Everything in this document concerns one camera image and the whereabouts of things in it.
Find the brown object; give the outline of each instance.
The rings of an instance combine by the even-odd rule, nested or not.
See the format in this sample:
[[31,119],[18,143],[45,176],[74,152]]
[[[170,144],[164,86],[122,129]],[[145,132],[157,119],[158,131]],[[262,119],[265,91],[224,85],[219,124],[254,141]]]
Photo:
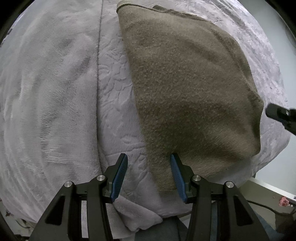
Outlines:
[[209,177],[260,151],[260,99],[239,44],[200,17],[118,3],[147,159],[159,191],[175,189],[177,152]]

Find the folded brown fabric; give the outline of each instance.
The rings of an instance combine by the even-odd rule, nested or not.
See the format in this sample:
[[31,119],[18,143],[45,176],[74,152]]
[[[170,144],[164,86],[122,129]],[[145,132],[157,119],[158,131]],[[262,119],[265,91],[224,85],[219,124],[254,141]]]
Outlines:
[[260,99],[239,44],[200,17],[129,1],[117,13],[147,159],[175,189],[169,156],[210,177],[260,152]]

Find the black cable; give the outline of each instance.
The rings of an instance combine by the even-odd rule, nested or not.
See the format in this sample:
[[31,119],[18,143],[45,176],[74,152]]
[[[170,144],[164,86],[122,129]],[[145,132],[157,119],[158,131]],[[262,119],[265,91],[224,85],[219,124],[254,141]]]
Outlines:
[[293,215],[293,214],[296,213],[296,208],[294,208],[294,210],[291,213],[280,213],[280,212],[275,211],[274,209],[272,209],[272,208],[270,208],[270,207],[268,207],[266,205],[263,205],[263,204],[260,204],[260,203],[257,203],[257,202],[253,202],[253,201],[250,201],[250,200],[247,200],[247,202],[255,204],[255,205],[260,206],[260,207],[267,208],[268,210],[272,211],[273,213],[275,213],[276,215],[279,215],[279,216],[289,216],[289,215]]

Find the white blanket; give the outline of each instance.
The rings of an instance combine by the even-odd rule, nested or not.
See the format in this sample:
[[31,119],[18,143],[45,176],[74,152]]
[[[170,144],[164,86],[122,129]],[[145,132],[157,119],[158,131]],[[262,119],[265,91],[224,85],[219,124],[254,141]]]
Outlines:
[[[37,222],[64,182],[88,182],[121,152],[128,155],[128,170],[119,198],[107,205],[114,238],[191,210],[176,191],[158,193],[149,172],[116,4],[35,0],[0,48],[0,198],[20,218]],[[287,107],[274,51],[238,1],[138,4],[196,14],[227,31],[245,53],[265,106]],[[210,181],[241,185],[275,158],[290,137],[264,113],[260,133],[258,155]]]

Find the brown knit garment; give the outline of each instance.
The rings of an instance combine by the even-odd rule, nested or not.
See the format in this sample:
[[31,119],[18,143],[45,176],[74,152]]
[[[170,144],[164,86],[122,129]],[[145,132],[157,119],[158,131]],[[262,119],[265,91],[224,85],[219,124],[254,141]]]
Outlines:
[[147,160],[175,189],[170,154],[209,177],[260,151],[260,99],[239,44],[200,17],[118,4]]

